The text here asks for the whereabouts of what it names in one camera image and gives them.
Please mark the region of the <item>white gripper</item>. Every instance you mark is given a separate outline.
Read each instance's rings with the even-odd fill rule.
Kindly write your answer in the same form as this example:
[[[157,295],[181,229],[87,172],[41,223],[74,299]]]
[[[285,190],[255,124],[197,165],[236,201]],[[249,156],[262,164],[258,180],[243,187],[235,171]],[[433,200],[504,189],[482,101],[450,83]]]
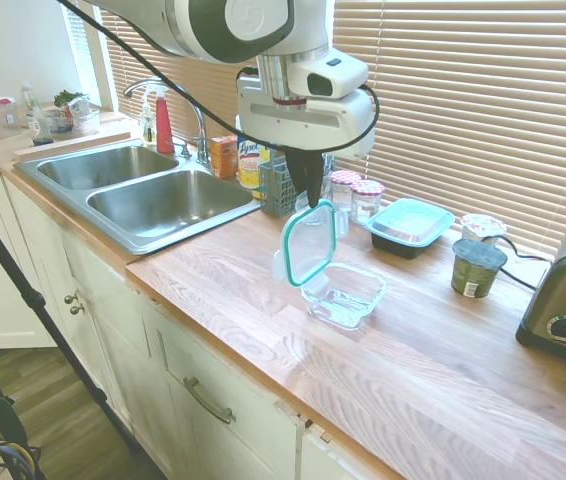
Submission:
[[[309,98],[297,110],[282,109],[256,78],[238,80],[238,116],[242,131],[259,140],[302,150],[286,150],[286,164],[298,195],[310,207],[323,195],[325,159],[317,151],[349,160],[365,157],[374,145],[374,111],[358,89],[338,100]]]

